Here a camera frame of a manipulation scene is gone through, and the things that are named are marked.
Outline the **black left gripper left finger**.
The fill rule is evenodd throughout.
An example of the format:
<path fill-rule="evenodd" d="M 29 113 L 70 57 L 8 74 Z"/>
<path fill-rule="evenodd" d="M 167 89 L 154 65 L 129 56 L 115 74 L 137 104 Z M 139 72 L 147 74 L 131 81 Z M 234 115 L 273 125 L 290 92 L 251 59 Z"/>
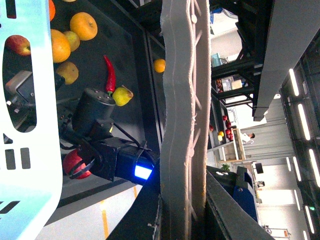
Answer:
<path fill-rule="evenodd" d="M 108 239 L 160 240 L 162 238 L 161 220 L 160 190 L 146 184 Z"/>

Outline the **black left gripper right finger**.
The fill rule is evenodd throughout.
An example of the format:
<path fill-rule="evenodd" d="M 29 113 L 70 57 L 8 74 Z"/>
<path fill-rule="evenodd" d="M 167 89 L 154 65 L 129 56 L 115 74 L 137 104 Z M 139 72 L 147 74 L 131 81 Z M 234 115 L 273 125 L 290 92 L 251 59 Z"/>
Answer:
<path fill-rule="evenodd" d="M 206 167 L 205 238 L 207 240 L 272 240 L 259 224 L 253 176 Z"/>

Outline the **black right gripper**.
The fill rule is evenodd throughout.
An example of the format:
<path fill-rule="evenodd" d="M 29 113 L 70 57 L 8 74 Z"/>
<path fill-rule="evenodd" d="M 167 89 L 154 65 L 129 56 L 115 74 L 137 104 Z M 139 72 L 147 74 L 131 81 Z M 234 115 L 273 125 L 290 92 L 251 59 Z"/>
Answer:
<path fill-rule="evenodd" d="M 36 124 L 36 99 L 33 73 L 21 70 L 5 84 L 6 106 L 16 130 Z"/>

